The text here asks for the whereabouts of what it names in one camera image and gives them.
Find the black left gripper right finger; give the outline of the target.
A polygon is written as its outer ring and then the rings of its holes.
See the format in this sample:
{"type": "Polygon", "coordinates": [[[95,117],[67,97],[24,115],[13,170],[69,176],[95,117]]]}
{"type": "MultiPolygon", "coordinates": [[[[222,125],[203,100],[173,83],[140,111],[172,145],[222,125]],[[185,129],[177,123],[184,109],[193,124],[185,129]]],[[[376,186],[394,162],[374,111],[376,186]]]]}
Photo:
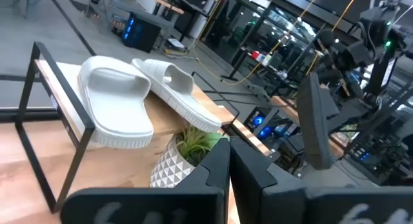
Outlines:
{"type": "Polygon", "coordinates": [[[238,138],[230,148],[241,223],[412,223],[412,187],[309,187],[238,138]]]}

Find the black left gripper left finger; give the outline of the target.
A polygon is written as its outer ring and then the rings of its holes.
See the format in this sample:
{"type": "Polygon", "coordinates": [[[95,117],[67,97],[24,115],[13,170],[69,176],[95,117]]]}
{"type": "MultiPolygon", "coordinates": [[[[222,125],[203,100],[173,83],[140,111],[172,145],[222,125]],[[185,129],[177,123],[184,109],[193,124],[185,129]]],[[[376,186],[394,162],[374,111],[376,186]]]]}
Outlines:
{"type": "Polygon", "coordinates": [[[60,212],[62,224],[224,224],[228,218],[230,142],[220,139],[173,188],[86,188],[60,212]]]}

